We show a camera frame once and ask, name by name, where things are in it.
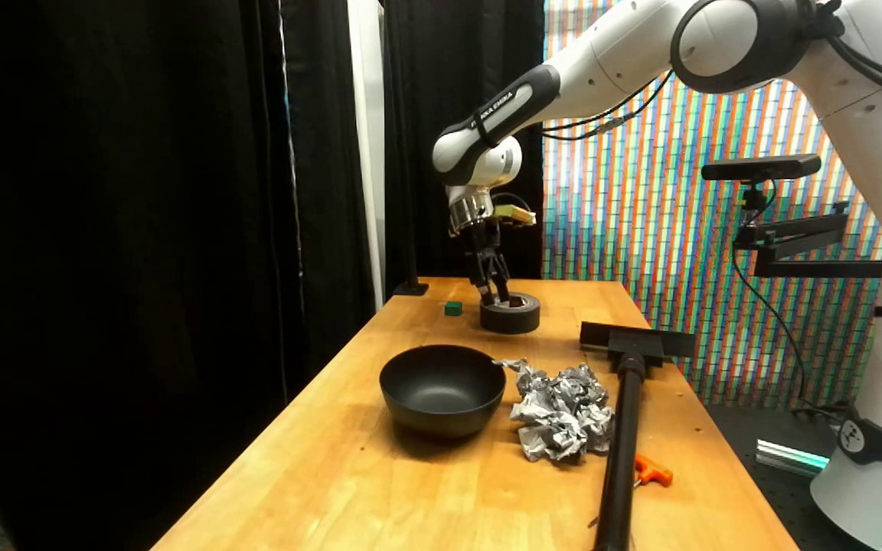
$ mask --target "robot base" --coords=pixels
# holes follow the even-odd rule
[[[481,300],[481,327],[497,334],[531,334],[540,327],[540,304],[531,295],[515,295],[509,300]]]
[[[882,548],[882,463],[858,466],[835,449],[812,481],[812,499],[841,534]]]

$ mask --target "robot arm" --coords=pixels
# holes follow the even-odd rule
[[[519,173],[515,131],[607,113],[667,67],[700,93],[780,78],[830,30],[830,14],[812,0],[615,4],[574,47],[440,131],[432,165],[448,187],[449,232],[485,223],[491,190]]]
[[[440,131],[432,163],[449,229],[474,232],[492,219],[491,190],[519,170],[515,131],[607,113],[667,67],[698,93],[796,84],[882,223],[882,0],[617,0],[571,48]],[[868,445],[882,441],[882,289],[854,411],[812,496],[845,534],[882,548],[882,445]]]
[[[689,0],[615,4],[571,48],[527,70],[432,151],[449,206],[449,232],[492,219],[491,190],[519,173],[515,131],[564,117],[593,117],[667,70],[667,48]]]

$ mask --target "wooden table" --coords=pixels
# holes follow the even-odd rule
[[[509,419],[515,373],[485,436],[453,449],[397,441],[377,377],[410,347],[460,342],[548,373],[587,361],[615,400],[615,377],[600,353],[578,347],[578,325],[646,327],[646,320],[611,281],[511,281],[511,290],[540,298],[543,325],[518,338],[488,334],[469,281],[421,281],[429,295],[393,298],[163,536],[158,551],[593,548],[607,459],[527,463]],[[462,300],[466,313],[445,316],[448,300]],[[644,383],[638,445],[673,470],[673,488],[634,489],[632,548],[796,548],[670,365]]]

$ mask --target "black curtain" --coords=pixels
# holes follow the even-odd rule
[[[323,44],[281,58],[285,6]],[[339,30],[343,6],[303,0],[0,4],[0,520],[21,551],[148,548],[369,313]],[[331,90],[294,105],[285,61]],[[328,108],[298,147],[285,99],[298,128]]]
[[[469,244],[448,239],[448,198],[432,173],[432,145],[448,127],[466,121],[543,61],[543,21],[540,0],[386,4],[390,289],[407,285],[410,276],[469,276]],[[540,128],[524,128],[518,137],[524,145],[524,173],[503,190],[518,194],[540,213]],[[543,270],[543,229],[509,229],[503,255],[511,276],[536,279]]]
[[[347,0],[281,0],[310,332],[307,383],[373,316]]]

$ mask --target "metal stand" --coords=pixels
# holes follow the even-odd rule
[[[481,290],[481,327],[497,334],[527,334],[540,327],[540,300],[509,290],[509,265],[499,251],[499,223],[473,229],[474,289]]]
[[[650,367],[659,367],[667,356],[691,358],[695,338],[584,323],[581,342],[607,347],[611,372],[617,373],[617,413],[607,453],[593,551],[624,551],[632,526],[641,386],[650,377]]]
[[[882,262],[794,262],[802,251],[840,244],[845,232],[845,201],[835,201],[830,216],[757,223],[770,210],[759,184],[773,179],[808,179],[822,170],[818,156],[752,156],[700,165],[704,181],[745,184],[746,228],[738,229],[734,249],[757,251],[752,276],[759,279],[878,279]]]

